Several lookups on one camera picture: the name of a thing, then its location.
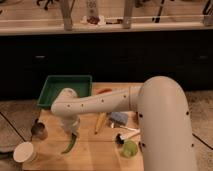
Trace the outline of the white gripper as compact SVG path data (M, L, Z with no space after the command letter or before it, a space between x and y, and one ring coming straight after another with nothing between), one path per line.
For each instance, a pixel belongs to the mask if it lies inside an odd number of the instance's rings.
M78 137L78 128L80 125L80 118L77 115L72 117L62 117L62 128L67 134L72 134L72 137Z

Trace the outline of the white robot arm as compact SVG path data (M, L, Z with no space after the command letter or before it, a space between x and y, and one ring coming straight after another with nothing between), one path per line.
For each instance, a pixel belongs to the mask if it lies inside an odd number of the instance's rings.
M63 120L123 111L139 116L144 171L198 171L188 101L170 77L154 76L140 86L82 98L65 88L51 105L51 112Z

